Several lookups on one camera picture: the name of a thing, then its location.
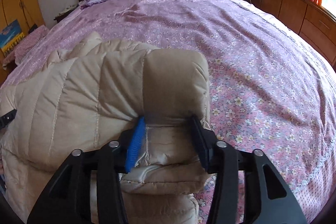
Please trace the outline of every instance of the wooden dresser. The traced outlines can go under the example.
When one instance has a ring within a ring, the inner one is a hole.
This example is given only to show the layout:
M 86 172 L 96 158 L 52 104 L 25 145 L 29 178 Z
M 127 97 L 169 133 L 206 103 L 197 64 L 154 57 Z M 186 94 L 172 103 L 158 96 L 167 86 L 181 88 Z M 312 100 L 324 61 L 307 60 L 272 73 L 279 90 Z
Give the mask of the wooden dresser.
M 297 33 L 336 69 L 336 20 L 308 0 L 251 0 Z

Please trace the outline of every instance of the floral pattern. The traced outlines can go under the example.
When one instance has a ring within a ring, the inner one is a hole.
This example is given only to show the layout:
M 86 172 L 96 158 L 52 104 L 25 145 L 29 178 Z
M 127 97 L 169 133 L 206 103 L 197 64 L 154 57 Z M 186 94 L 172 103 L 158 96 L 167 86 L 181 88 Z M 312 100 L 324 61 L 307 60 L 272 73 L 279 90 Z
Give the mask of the floral pattern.
M 77 9 L 51 29 L 4 85 L 24 80 L 53 50 L 72 49 L 92 31 L 106 40 L 202 52 L 209 64 L 210 125 L 218 139 L 242 151 L 262 149 L 304 213 L 311 213 L 301 193 L 308 193 L 307 184 L 320 176 L 335 146 L 335 73 L 299 36 L 240 0 L 110 0 Z M 244 211 L 241 174 L 239 179 L 237 221 Z M 215 181 L 212 176 L 196 195 L 201 223 Z M 325 197 L 314 200 L 321 209 Z
M 20 41 L 20 43 L 14 48 L 14 50 L 6 56 L 6 58 L 2 62 L 2 65 L 5 66 L 14 60 L 15 63 L 18 65 L 27 54 L 27 52 L 29 52 L 29 50 L 32 49 L 38 41 L 45 37 L 48 32 L 49 29 L 46 26 L 41 25 L 40 27 L 38 27 L 27 37 L 22 39 L 22 41 Z

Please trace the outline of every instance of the painting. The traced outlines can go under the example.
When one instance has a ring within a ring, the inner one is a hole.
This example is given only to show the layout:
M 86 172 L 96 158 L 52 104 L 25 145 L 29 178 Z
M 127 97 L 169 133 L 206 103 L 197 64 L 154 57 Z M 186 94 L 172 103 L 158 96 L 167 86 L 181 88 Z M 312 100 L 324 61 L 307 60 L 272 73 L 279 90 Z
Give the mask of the painting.
M 4 28 L 0 33 L 0 48 L 4 56 L 6 57 L 24 37 L 17 19 Z

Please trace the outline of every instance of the beige down jacket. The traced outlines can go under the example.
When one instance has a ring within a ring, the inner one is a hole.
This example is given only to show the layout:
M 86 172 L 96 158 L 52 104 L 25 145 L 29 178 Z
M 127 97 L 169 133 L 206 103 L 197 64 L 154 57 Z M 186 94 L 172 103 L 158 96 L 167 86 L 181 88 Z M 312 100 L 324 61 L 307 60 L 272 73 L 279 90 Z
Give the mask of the beige down jacket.
M 1 139 L 6 198 L 23 221 L 71 153 L 99 149 L 144 115 L 137 167 L 121 178 L 131 224 L 197 223 L 193 197 L 208 175 L 185 119 L 209 128 L 208 65 L 195 51 L 102 42 L 92 33 L 72 51 L 53 52 L 43 69 L 3 89 L 0 115 L 17 109 Z M 91 217 L 97 222 L 95 181 Z

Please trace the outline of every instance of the pink blanket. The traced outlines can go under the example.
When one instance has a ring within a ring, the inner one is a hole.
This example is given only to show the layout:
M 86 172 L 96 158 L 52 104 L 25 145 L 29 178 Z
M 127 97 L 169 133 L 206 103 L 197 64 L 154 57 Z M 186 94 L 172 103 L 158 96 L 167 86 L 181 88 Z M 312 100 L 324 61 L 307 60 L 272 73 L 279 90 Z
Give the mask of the pink blanket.
M 21 60 L 26 56 L 26 54 L 36 45 L 37 42 L 45 37 L 48 32 L 49 29 L 46 26 L 41 25 L 32 33 L 28 34 L 28 36 L 22 39 L 14 50 L 6 56 L 2 62 L 2 66 L 5 67 L 14 60 L 17 65 L 21 63 Z
M 311 221 L 335 186 L 336 74 L 299 36 L 241 0 L 110 0 L 77 9 L 26 55 L 4 85 L 40 69 L 55 49 L 97 31 L 202 52 L 211 127 L 240 150 L 265 151 Z M 205 223 L 215 176 L 197 195 Z M 243 214 L 240 184 L 238 219 Z

